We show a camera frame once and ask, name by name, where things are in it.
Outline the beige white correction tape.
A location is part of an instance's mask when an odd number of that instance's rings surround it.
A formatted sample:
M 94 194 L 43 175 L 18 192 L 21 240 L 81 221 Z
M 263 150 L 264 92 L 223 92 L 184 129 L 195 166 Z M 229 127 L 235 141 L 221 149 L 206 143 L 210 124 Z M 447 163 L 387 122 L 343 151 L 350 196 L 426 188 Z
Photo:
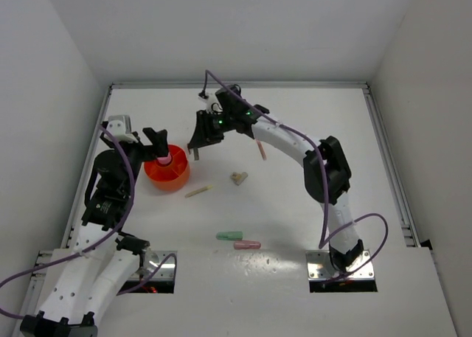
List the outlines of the beige white correction tape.
M 198 148 L 192 148 L 192 149 L 190 149 L 190 153 L 192 154 L 194 161 L 198 161 L 198 160 L 200 159 L 200 156 L 199 156 L 199 149 L 198 149 Z

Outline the pink capped clear bottle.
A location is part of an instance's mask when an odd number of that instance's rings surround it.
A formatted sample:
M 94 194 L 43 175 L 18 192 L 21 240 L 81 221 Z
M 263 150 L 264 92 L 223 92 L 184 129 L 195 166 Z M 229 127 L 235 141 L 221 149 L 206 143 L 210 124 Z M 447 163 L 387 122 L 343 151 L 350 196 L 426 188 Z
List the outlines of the pink capped clear bottle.
M 172 162 L 173 156 L 172 153 L 168 151 L 166 156 L 160 156 L 156 160 L 161 166 L 168 166 Z

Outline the beige yellow pencil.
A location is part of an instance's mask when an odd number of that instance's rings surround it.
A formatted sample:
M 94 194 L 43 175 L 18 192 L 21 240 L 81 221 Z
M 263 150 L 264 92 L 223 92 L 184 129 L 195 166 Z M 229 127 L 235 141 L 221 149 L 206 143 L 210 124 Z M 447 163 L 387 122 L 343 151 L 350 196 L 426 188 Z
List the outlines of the beige yellow pencil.
M 195 195 L 198 195 L 198 194 L 201 194 L 201 193 L 203 193 L 203 192 L 209 191 L 209 190 L 211 190 L 212 188 L 213 188 L 212 185 L 206 185 L 205 187 L 201 187 L 201 188 L 198 188 L 198 189 L 193 190 L 193 191 L 191 191 L 191 192 L 188 192 L 187 194 L 185 194 L 184 197 L 185 197 L 185 198 L 191 198 L 191 197 L 193 197 L 193 196 L 195 196 Z

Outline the pink lead refill tube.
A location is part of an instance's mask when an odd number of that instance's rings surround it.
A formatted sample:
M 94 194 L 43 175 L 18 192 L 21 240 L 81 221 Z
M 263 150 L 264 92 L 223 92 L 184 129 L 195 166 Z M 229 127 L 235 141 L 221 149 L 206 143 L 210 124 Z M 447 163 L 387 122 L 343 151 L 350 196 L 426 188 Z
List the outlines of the pink lead refill tube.
M 262 145 L 262 142 L 259 141 L 258 139 L 256 139 L 256 144 L 257 144 L 257 146 L 258 146 L 258 149 L 259 149 L 259 152 L 260 152 L 260 155 L 261 155 L 263 161 L 266 161 L 266 160 L 267 160 L 267 156 L 266 156 L 266 152 L 265 152 L 265 150 L 264 150 L 264 147 L 263 147 L 263 145 Z

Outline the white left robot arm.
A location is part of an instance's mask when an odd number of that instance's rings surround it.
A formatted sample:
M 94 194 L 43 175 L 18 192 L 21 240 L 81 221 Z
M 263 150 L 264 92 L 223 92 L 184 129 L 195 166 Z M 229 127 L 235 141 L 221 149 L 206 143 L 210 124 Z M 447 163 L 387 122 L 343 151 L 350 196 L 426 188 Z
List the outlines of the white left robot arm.
M 85 212 L 72 241 L 71 255 L 56 260 L 61 274 L 34 315 L 20 325 L 24 336 L 96 336 L 103 316 L 122 286 L 142 267 L 149 242 L 122 233 L 135 197 L 143 163 L 170 158 L 167 131 L 136 132 L 101 127 L 108 146 L 99 153 L 85 191 Z

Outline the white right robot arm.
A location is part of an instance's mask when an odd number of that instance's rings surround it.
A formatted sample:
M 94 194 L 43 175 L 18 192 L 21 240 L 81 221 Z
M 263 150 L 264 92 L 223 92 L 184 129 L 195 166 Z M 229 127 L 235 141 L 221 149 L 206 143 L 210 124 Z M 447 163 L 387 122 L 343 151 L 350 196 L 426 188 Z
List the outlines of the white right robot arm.
M 329 247 L 330 261 L 339 272 L 361 255 L 364 244 L 353 227 L 348 190 L 352 176 L 339 140 L 333 136 L 318 141 L 282 124 L 261 105 L 249 105 L 240 95 L 239 85 L 202 90 L 198 97 L 206 108 L 197 111 L 194 134 L 187 147 L 198 150 L 215 145 L 230 131 L 247 135 L 280 150 L 303 169 L 309 196 L 322 207 L 320 246 Z

